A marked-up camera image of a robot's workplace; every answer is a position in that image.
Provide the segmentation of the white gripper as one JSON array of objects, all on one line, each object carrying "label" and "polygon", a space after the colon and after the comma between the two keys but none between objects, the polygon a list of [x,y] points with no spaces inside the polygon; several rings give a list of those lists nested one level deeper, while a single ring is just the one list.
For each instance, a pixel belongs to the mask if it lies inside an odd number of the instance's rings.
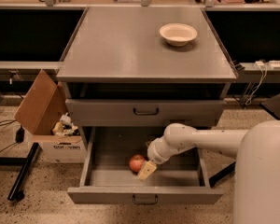
[{"label": "white gripper", "polygon": [[156,138],[147,148],[147,157],[149,161],[145,161],[140,171],[138,178],[140,180],[147,179],[157,169],[157,164],[167,162],[172,156],[180,153],[180,148],[172,146],[164,137]]}]

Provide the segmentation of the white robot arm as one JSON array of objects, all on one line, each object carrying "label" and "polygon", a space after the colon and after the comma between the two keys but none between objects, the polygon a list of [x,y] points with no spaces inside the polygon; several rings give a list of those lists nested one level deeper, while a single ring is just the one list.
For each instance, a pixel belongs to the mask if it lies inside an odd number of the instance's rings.
[{"label": "white robot arm", "polygon": [[233,157],[233,224],[280,224],[280,120],[249,130],[197,130],[173,123],[147,148],[138,177],[148,178],[159,164],[192,148]]}]

